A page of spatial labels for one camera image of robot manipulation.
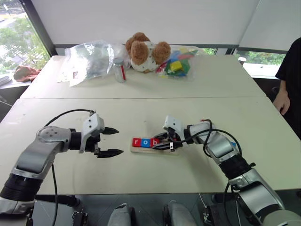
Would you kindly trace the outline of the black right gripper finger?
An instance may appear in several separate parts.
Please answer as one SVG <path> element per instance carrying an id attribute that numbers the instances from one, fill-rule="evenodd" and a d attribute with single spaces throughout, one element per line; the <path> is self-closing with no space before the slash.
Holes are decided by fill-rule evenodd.
<path id="1" fill-rule="evenodd" d="M 159 134 L 155 135 L 153 137 L 153 139 L 156 139 L 156 140 L 162 142 L 162 141 L 167 141 L 168 140 L 167 137 L 168 137 L 168 133 L 167 132 L 162 132 L 162 133 L 159 133 Z"/>
<path id="2" fill-rule="evenodd" d="M 169 150 L 170 149 L 170 142 L 158 143 L 155 144 L 152 149 L 155 150 Z"/>

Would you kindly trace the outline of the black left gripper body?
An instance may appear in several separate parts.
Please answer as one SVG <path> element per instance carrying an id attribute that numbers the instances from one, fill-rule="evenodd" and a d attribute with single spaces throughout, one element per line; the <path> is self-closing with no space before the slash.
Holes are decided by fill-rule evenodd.
<path id="1" fill-rule="evenodd" d="M 92 134 L 87 137 L 85 144 L 85 152 L 91 152 L 94 155 L 106 155 L 106 152 L 102 151 L 98 147 L 98 143 L 100 141 L 100 133 L 98 131 L 92 132 Z"/>

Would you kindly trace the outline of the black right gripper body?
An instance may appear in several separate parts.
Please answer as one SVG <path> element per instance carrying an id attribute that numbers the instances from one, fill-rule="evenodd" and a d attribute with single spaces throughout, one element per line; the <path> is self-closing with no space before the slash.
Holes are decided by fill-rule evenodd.
<path id="1" fill-rule="evenodd" d="M 182 140 L 174 129 L 168 128 L 167 140 L 169 141 L 170 151 L 175 151 L 177 148 L 183 147 Z"/>

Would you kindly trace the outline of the wooden letter tray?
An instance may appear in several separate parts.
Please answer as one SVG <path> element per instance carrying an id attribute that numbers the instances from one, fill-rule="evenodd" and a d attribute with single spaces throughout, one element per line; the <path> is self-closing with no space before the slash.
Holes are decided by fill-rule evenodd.
<path id="1" fill-rule="evenodd" d="M 179 154 L 177 151 L 172 152 L 170 150 L 155 150 L 152 148 L 132 147 L 132 144 L 130 145 L 130 151 L 132 153 L 140 153 L 140 154 L 159 154 L 159 155 L 178 155 Z"/>

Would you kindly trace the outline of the bag of coloured blocks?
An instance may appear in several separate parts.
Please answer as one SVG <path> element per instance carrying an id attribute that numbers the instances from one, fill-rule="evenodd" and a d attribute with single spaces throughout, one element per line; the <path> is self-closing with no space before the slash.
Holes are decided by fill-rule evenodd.
<path id="1" fill-rule="evenodd" d="M 201 49 L 195 46 L 171 45 L 170 57 L 156 70 L 162 79 L 192 81 L 196 76 L 197 57 Z"/>

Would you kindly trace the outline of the bystander bare hand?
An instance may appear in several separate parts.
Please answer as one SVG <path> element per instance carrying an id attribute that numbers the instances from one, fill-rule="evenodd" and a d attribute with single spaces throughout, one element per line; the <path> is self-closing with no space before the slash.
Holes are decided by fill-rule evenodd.
<path id="1" fill-rule="evenodd" d="M 281 115 L 285 115 L 290 107 L 290 99 L 287 91 L 280 90 L 273 101 L 273 105 L 281 113 Z"/>

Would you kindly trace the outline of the clear jar with red stick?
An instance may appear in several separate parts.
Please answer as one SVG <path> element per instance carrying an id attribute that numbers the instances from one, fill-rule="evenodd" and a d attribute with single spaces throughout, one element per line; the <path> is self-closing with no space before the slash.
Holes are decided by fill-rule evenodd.
<path id="1" fill-rule="evenodd" d="M 126 72 L 122 58 L 118 57 L 113 60 L 113 69 L 116 81 L 124 83 L 126 81 Z"/>

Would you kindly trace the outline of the grey rounded shape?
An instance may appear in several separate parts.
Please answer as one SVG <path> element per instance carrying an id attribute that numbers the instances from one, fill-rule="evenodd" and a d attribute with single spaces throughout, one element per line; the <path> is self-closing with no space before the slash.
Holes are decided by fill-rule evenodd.
<path id="1" fill-rule="evenodd" d="M 136 226 L 134 207 L 127 203 L 117 206 L 111 213 L 107 226 Z"/>
<path id="2" fill-rule="evenodd" d="M 190 211 L 175 200 L 163 206 L 162 216 L 164 226 L 197 226 Z"/>

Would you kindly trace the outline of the clear plastic bag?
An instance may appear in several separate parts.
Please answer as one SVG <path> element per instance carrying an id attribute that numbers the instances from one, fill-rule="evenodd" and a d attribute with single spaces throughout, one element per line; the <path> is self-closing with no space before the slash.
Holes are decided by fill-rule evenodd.
<path id="1" fill-rule="evenodd" d="M 86 42 L 64 50 L 65 61 L 62 73 L 70 86 L 86 80 L 106 78 L 113 74 L 114 60 L 121 60 L 124 67 L 130 67 L 130 57 L 124 44 L 104 40 Z"/>

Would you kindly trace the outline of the brown and white teddy bear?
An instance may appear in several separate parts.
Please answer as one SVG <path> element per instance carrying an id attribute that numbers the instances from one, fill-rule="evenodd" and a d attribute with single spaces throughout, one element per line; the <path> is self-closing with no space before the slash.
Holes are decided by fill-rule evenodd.
<path id="1" fill-rule="evenodd" d="M 134 70 L 149 73 L 166 62 L 171 55 L 171 47 L 165 42 L 153 43 L 143 33 L 137 32 L 125 43 Z"/>

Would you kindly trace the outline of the reddish brown cloth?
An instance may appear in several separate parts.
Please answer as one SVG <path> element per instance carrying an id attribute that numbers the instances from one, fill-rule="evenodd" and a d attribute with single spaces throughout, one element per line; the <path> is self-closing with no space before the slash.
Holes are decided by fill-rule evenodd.
<path id="1" fill-rule="evenodd" d="M 14 80 L 17 82 L 32 82 L 37 75 L 40 73 L 41 69 L 34 69 L 29 66 L 18 66 L 14 73 Z"/>

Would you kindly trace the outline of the person in black shirt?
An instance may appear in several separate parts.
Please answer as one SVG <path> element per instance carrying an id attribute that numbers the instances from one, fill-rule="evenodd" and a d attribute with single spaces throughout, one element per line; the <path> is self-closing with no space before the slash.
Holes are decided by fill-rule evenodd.
<path id="1" fill-rule="evenodd" d="M 276 78 L 286 81 L 290 107 L 283 117 L 301 140 L 301 37 L 292 43 Z"/>

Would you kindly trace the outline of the black metal bracket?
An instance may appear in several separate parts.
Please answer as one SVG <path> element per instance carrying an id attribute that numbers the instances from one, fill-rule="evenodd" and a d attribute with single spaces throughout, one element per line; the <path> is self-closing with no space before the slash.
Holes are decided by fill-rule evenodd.
<path id="1" fill-rule="evenodd" d="M 74 211 L 71 218 L 72 226 L 87 226 L 88 213 Z"/>
<path id="2" fill-rule="evenodd" d="M 205 226 L 221 226 L 220 214 L 216 205 L 204 207 L 203 223 Z"/>

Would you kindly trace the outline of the black window frame post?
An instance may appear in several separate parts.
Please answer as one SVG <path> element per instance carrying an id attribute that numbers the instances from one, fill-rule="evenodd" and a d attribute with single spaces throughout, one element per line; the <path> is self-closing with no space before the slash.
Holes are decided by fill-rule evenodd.
<path id="1" fill-rule="evenodd" d="M 34 4 L 32 0 L 19 0 L 21 3 L 24 11 L 26 12 L 30 22 L 32 23 L 38 37 L 40 38 L 41 42 L 43 43 L 46 51 L 48 54 L 52 56 L 58 55 L 55 46 L 49 36 L 49 34 L 46 31 L 46 28 L 36 10 L 34 7 Z"/>

